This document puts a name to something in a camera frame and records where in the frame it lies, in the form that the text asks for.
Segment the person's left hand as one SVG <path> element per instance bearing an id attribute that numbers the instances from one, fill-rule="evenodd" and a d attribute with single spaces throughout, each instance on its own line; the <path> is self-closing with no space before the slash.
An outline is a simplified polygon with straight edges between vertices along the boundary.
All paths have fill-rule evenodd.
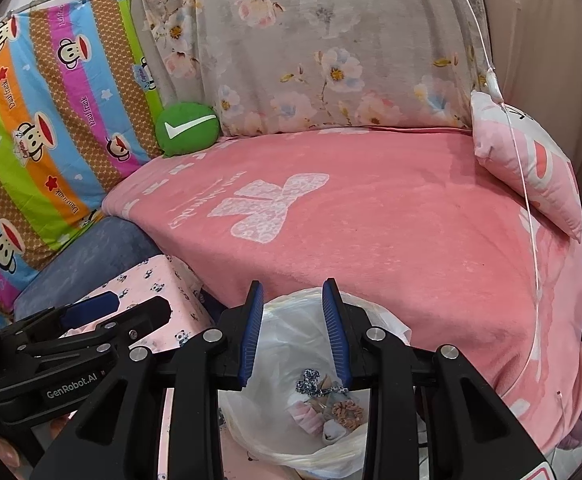
<path id="1" fill-rule="evenodd" d="M 61 415 L 23 430 L 0 427 L 0 460 L 9 471 L 9 479 L 28 479 L 34 465 L 27 453 L 46 452 L 74 415 L 74 412 Z"/>

